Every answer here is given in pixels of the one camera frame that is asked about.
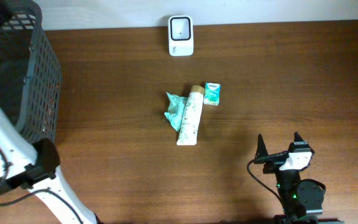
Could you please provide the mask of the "small green tissue pack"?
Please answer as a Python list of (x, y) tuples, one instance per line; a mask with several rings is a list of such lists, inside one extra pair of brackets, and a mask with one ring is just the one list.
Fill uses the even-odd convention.
[(204, 100), (205, 105), (218, 106), (220, 103), (221, 85), (218, 83), (205, 83)]

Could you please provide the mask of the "white floral cream tube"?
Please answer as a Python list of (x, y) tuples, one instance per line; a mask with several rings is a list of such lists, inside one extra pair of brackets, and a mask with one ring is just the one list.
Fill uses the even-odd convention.
[(177, 146), (196, 145), (203, 100), (204, 88), (199, 85), (193, 85), (185, 105)]

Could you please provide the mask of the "teal wipes packet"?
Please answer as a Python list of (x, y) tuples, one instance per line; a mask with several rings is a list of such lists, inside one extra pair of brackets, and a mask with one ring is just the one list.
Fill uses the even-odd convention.
[(167, 96), (169, 100), (169, 106), (167, 111), (164, 112), (164, 115), (171, 124), (172, 128), (176, 132), (179, 132), (181, 129), (181, 122), (188, 98), (184, 96), (173, 95), (168, 92)]

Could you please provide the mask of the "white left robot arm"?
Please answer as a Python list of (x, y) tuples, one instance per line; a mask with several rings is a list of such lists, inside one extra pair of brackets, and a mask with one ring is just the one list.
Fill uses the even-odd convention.
[(55, 146), (62, 81), (39, 5), (0, 1), (0, 195), (22, 188), (62, 223), (98, 223), (65, 180)]

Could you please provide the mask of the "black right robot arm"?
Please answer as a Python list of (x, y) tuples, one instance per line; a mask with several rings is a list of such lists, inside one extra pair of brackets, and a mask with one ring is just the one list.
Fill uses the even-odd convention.
[[(314, 150), (298, 132), (288, 150), (269, 154), (261, 134), (257, 138), (255, 157), (247, 164), (249, 175), (261, 186), (273, 193), (283, 208), (282, 215), (275, 215), (273, 223), (342, 223), (336, 218), (319, 219), (323, 213), (326, 186), (313, 179), (302, 179), (300, 172), (310, 166)], [(260, 181), (251, 171), (251, 164), (262, 164), (264, 174), (273, 174), (277, 191)]]

